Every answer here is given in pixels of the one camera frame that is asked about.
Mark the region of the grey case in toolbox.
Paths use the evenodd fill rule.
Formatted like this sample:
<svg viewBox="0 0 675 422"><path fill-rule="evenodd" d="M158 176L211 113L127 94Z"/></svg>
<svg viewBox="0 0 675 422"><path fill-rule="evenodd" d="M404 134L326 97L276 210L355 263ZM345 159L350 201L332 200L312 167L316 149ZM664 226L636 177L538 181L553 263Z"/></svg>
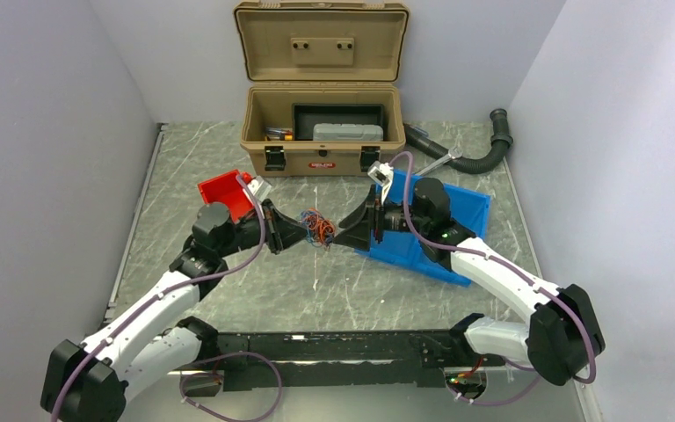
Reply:
<svg viewBox="0 0 675 422"><path fill-rule="evenodd" d="M313 140L318 142L383 142L381 126L371 124L318 123L313 128Z"/></svg>

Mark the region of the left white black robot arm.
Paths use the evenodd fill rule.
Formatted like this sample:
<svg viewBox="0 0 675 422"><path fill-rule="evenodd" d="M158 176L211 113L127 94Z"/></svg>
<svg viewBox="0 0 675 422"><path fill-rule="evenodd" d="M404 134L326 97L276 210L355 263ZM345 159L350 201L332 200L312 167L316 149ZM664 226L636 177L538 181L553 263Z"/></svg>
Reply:
<svg viewBox="0 0 675 422"><path fill-rule="evenodd" d="M40 406L53 421L116 421L127 404L173 369L210 367L217 330L180 315L232 274L225 258L253 249L278 254L308 232L270 200L233 217L220 202L203 206L182 251L159 281L107 326L51 352Z"/></svg>

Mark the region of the blue two-compartment plastic bin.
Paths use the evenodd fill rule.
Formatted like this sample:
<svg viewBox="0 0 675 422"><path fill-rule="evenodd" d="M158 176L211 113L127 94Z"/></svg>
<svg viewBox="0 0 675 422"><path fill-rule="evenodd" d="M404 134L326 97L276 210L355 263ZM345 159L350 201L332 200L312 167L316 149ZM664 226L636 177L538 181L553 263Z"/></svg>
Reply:
<svg viewBox="0 0 675 422"><path fill-rule="evenodd" d="M471 229L480 238L485 238L489 220L490 196L462 187L444 183L450 197L451 216L461 225ZM447 271L431 262L421 248L421 243L410 233L389 232L382 242L371 241L370 251L354 249L356 254L403 269L420 273L436 280L468 287L471 280Z"/></svg>

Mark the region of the yellow orange tool in toolbox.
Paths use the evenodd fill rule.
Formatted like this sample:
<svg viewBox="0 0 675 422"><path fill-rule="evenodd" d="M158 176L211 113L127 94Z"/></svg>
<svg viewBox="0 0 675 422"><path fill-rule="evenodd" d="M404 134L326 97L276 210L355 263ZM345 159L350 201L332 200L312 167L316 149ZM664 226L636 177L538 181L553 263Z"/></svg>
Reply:
<svg viewBox="0 0 675 422"><path fill-rule="evenodd" d="M268 142L273 141L292 141L294 139L294 133L291 129L282 128L282 127L266 127L265 128L265 139Z"/></svg>

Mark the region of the red plastic bin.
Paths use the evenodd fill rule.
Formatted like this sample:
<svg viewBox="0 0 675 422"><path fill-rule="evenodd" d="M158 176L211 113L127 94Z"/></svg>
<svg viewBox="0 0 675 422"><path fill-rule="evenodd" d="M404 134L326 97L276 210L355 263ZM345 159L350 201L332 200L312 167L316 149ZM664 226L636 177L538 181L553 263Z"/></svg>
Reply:
<svg viewBox="0 0 675 422"><path fill-rule="evenodd" d="M254 179L248 172L233 170L197 184L203 203L209 205L219 202L225 205L233 222L239 222L253 210L247 193L236 181L237 177L246 185Z"/></svg>

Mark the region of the silver wrench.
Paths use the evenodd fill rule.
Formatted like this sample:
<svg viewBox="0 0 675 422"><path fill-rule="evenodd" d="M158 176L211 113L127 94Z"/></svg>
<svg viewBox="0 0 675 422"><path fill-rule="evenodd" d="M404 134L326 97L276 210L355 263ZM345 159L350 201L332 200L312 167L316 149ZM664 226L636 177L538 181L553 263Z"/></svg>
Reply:
<svg viewBox="0 0 675 422"><path fill-rule="evenodd" d="M434 171L435 169L445 165L446 163L448 163L448 162L450 162L454 159L459 158L460 156L461 156L461 150L459 148L456 148L456 147L450 148L444 156L436 159L432 163L426 165L421 170L417 171L416 175L424 176L424 175L430 173L431 171Z"/></svg>

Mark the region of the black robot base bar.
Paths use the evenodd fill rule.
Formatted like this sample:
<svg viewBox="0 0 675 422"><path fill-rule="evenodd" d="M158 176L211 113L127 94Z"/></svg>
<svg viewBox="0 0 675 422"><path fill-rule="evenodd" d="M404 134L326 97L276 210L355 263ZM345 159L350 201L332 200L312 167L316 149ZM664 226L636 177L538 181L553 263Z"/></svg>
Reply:
<svg viewBox="0 0 675 422"><path fill-rule="evenodd" d="M275 387L411 384L441 388L443 376L502 367L448 330L221 332L184 370L216 371L226 392Z"/></svg>

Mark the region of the tan plastic toolbox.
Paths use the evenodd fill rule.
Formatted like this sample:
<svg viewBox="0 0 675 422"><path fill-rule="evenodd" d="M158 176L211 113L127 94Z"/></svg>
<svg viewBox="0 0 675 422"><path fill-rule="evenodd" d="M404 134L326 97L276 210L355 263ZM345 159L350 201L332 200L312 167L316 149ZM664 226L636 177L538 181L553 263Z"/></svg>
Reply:
<svg viewBox="0 0 675 422"><path fill-rule="evenodd" d="M233 16L251 86L240 144L264 177L359 176L405 145L397 80L410 21L400 3L244 1ZM293 104L380 104L383 142L273 141Z"/></svg>

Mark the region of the black tray in toolbox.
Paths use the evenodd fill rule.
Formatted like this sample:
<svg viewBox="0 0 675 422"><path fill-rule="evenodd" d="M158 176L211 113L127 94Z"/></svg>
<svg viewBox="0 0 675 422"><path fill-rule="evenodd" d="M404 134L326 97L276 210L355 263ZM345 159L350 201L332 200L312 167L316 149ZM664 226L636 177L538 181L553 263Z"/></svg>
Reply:
<svg viewBox="0 0 675 422"><path fill-rule="evenodd" d="M297 141L313 139L316 124L363 124L387 128L385 108L380 104L309 104L295 103L293 132Z"/></svg>

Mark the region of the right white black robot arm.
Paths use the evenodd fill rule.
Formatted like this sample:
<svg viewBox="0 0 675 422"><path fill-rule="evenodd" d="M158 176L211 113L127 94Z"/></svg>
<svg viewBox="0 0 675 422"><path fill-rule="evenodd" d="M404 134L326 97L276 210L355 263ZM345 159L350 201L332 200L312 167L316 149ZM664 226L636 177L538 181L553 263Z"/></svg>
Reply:
<svg viewBox="0 0 675 422"><path fill-rule="evenodd" d="M389 232L411 233L428 260L471 280L521 318L519 324L480 314L462 319L449 341L457 363L494 354L557 386L594 382L606 342L588 293L577 284L545 281L504 258L453 217L452 205L446 185L435 178L410 183L410 197L399 202L383 201L378 186L370 186L364 203L338 224L334 242L370 251Z"/></svg>

